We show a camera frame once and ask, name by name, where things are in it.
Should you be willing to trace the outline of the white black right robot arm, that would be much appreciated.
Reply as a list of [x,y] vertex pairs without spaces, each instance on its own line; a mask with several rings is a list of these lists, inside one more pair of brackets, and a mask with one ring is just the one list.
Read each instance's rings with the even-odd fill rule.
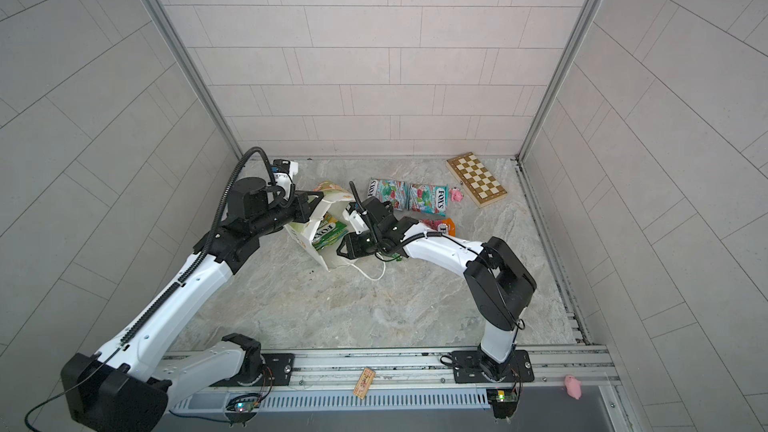
[[513,377],[517,333],[525,327],[522,315],[537,283],[504,240],[459,239],[415,218],[398,218],[390,203],[374,197],[351,202],[343,218],[352,231],[337,248],[340,257],[420,259],[464,278],[485,319],[475,368],[492,382]]

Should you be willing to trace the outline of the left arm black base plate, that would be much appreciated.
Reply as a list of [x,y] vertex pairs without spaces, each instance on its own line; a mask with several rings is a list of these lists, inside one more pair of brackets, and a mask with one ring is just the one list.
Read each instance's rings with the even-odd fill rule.
[[290,353],[262,354],[260,363],[247,359],[241,371],[234,377],[212,384],[212,387],[269,387],[287,386],[290,383],[295,355]]

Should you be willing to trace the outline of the teal Fox's candy bag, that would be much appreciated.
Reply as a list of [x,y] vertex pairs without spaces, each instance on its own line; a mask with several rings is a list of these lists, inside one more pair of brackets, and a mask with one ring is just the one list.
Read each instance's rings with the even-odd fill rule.
[[445,217],[448,199],[447,186],[411,184],[408,188],[408,206],[413,212]]

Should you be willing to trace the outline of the teal pink blossom candy bag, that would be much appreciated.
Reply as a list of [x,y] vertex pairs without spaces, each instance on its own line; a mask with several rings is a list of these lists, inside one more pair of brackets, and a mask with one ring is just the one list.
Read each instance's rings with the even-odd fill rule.
[[409,207],[409,184],[394,179],[372,178],[368,185],[368,196],[380,202],[390,202],[395,210],[404,211]]

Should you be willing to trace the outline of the orange Fox's candy bag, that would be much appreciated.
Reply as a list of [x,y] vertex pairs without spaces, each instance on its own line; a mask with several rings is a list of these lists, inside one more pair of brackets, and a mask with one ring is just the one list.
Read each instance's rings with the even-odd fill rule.
[[456,226],[450,218],[444,218],[439,220],[422,220],[422,223],[432,230],[447,234],[450,236],[456,236]]

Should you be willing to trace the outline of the white paper shopping bag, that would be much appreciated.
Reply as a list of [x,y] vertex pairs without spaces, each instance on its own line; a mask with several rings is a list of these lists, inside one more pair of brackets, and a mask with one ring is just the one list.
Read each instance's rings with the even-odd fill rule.
[[353,194],[341,186],[330,182],[322,182],[315,192],[321,192],[323,197],[312,197],[311,206],[315,206],[306,223],[293,222],[286,226],[288,235],[310,256],[319,266],[330,272],[342,267],[352,267],[370,281],[379,281],[386,272],[383,266],[377,277],[371,277],[357,264],[357,260],[340,256],[336,249],[342,244],[342,239],[351,234],[354,238],[363,227],[362,220],[350,218],[348,206],[355,201]]

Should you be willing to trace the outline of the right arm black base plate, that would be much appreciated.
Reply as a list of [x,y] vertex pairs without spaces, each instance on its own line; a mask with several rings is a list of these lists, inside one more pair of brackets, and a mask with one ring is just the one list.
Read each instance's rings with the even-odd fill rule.
[[531,383],[535,380],[529,353],[513,350],[503,362],[496,362],[480,349],[457,350],[440,357],[458,384]]

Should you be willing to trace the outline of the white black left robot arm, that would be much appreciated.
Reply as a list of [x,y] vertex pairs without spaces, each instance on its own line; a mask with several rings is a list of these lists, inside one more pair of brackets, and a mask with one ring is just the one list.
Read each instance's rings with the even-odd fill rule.
[[260,343],[231,333],[177,364],[168,348],[207,300],[285,225],[306,223],[322,193],[259,177],[227,186],[223,209],[183,269],[136,319],[91,356],[75,354],[61,381],[71,418],[95,431],[150,431],[173,405],[220,381],[266,385]]

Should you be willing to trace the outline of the dark green candy bag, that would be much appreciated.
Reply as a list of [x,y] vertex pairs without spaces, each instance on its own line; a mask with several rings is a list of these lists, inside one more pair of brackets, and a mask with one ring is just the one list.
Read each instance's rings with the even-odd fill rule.
[[347,233],[347,225],[333,216],[326,215],[320,221],[312,238],[312,246],[316,251],[335,243]]

